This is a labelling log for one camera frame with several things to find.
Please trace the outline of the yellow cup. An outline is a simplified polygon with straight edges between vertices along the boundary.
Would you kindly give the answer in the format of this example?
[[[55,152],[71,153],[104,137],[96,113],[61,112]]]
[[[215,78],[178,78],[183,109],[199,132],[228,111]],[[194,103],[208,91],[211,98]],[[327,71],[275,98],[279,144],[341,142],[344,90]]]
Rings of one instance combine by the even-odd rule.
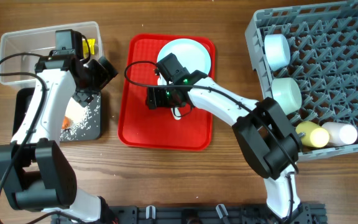
[[[329,133],[327,130],[311,121],[301,122],[296,128],[298,134],[304,133],[301,137],[301,143],[308,147],[324,147],[329,142]]]

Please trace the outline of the green bowl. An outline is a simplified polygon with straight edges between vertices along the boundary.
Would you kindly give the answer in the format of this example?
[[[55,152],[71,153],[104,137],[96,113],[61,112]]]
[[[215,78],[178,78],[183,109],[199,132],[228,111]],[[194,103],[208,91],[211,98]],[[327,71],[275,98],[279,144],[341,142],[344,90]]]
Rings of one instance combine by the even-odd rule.
[[[292,78],[276,78],[271,85],[273,99],[281,106],[286,115],[301,108],[301,91]]]

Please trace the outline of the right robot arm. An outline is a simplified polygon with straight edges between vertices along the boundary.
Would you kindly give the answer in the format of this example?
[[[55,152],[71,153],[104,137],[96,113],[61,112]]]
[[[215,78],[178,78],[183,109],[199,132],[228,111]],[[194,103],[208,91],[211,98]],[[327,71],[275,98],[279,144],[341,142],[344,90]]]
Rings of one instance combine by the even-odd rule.
[[[277,218],[293,221],[300,205],[294,176],[301,140],[280,105],[272,98],[236,95],[204,72],[189,72],[173,53],[155,66],[166,83],[147,89],[148,107],[190,105],[230,125],[246,162],[264,179],[268,208]]]

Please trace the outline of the clear plastic bin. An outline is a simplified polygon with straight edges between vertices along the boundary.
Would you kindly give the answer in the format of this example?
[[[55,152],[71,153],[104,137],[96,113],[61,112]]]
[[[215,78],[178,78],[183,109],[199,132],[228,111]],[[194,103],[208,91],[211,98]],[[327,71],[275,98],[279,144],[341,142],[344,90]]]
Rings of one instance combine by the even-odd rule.
[[[0,41],[0,60],[22,52],[48,55],[55,48],[55,32],[64,29],[78,31],[88,40],[95,40],[94,46],[92,46],[94,49],[92,59],[97,60],[104,55],[99,25],[95,21],[89,21],[5,33]],[[34,73],[36,62],[38,62],[38,58],[33,56],[14,57],[0,65],[0,72]]]

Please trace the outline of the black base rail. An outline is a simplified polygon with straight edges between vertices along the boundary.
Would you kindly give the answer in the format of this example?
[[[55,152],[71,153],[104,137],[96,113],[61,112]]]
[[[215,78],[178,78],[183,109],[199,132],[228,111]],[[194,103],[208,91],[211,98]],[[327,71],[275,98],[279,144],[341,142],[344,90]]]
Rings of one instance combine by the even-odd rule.
[[[228,207],[111,207],[119,223],[284,223],[265,204]],[[301,203],[291,215],[290,223],[327,224],[326,207],[320,203]]]

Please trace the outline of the orange carrot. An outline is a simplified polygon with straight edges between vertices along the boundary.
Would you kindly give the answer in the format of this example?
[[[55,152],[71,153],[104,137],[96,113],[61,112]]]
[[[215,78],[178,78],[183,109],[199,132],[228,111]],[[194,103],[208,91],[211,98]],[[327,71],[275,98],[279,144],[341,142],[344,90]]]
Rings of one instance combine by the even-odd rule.
[[[68,117],[64,117],[63,123],[62,123],[62,129],[68,129],[71,126],[71,119]]]

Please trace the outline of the light blue plate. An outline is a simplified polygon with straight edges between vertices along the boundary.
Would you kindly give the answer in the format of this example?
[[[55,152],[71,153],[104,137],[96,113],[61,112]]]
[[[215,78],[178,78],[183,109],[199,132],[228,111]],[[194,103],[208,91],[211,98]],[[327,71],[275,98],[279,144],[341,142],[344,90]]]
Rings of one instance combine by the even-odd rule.
[[[157,62],[168,54],[174,54],[180,64],[189,73],[198,70],[205,74],[211,71],[211,57],[206,48],[199,42],[191,39],[176,39],[162,47],[157,56]]]

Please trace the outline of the black waste tray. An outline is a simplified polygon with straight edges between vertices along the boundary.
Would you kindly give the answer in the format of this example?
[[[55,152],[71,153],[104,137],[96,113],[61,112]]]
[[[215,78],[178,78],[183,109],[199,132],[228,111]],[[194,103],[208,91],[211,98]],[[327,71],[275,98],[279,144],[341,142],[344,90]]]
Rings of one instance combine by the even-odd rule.
[[[16,107],[12,134],[15,135],[22,124],[29,107],[34,88],[23,88],[17,92]],[[60,131],[60,141],[91,141],[101,135],[102,124],[102,97],[98,93],[86,107],[82,107],[73,98],[70,98],[65,112],[68,124]]]

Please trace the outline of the light blue bowl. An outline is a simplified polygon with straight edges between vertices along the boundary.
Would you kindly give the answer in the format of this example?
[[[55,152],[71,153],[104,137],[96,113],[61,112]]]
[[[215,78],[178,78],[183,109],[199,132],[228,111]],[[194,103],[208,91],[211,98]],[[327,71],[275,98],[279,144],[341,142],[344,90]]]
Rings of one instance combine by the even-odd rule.
[[[282,34],[266,35],[264,39],[265,56],[272,71],[286,67],[290,63],[290,47]]]

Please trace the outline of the red serving tray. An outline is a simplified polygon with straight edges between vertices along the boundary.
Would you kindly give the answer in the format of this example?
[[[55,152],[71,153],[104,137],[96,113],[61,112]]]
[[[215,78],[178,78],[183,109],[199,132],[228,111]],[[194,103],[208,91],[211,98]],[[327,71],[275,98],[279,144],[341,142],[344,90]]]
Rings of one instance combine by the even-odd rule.
[[[214,79],[216,48],[206,37],[138,34],[130,41],[127,64],[140,60],[157,62],[162,47],[180,38],[193,39],[206,48],[212,62],[208,75]],[[156,85],[158,78],[154,69],[151,64],[134,65],[127,76],[138,83]],[[124,81],[117,128],[117,135],[124,144],[186,151],[202,151],[209,146],[213,128],[211,113],[194,108],[190,114],[176,120],[169,108],[150,110],[145,103],[146,96],[146,88]]]

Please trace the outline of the white plastic spoon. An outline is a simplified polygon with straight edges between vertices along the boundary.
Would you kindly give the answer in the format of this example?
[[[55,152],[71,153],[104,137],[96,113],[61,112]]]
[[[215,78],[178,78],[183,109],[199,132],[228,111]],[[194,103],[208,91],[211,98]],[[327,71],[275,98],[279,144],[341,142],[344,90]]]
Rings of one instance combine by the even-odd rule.
[[[181,113],[180,113],[180,111],[179,111],[179,109],[177,107],[172,108],[171,111],[172,111],[172,115],[173,115],[175,120],[180,120],[181,119]]]

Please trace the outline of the white rice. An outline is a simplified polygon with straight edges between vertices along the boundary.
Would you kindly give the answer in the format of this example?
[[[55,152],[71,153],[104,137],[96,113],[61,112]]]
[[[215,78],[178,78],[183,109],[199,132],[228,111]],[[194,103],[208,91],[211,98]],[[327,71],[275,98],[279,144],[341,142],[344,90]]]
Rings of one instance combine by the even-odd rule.
[[[60,131],[60,141],[91,141],[101,135],[101,94],[93,95],[93,101],[82,107],[70,98],[65,116],[71,119],[71,126]]]

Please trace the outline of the pink cup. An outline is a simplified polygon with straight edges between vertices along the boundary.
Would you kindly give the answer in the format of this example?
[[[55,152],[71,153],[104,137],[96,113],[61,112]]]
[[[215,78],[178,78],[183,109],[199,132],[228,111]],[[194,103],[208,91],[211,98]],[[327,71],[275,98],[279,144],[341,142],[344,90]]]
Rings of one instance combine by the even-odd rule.
[[[346,123],[327,122],[322,125],[329,133],[329,146],[345,146],[354,144],[358,138],[355,126]]]

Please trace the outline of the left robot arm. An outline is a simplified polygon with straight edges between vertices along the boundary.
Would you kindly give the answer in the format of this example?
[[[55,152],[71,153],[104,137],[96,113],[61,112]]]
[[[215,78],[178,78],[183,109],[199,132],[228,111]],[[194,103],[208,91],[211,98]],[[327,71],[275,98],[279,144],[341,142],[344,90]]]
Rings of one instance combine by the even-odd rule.
[[[27,113],[9,144],[0,145],[0,197],[11,208],[60,215],[77,223],[117,223],[105,199],[81,190],[60,149],[70,100],[81,106],[117,75],[110,62],[84,56],[86,37],[71,29],[55,33],[55,48],[39,55],[35,89]]]

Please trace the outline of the yellow candy wrapper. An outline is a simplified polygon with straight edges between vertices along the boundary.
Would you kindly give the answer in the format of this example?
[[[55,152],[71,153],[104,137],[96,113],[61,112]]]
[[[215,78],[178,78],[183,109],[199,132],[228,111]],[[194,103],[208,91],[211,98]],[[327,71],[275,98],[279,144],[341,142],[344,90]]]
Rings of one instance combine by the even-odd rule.
[[[83,39],[83,57],[86,58],[89,55],[95,54],[95,39]]]

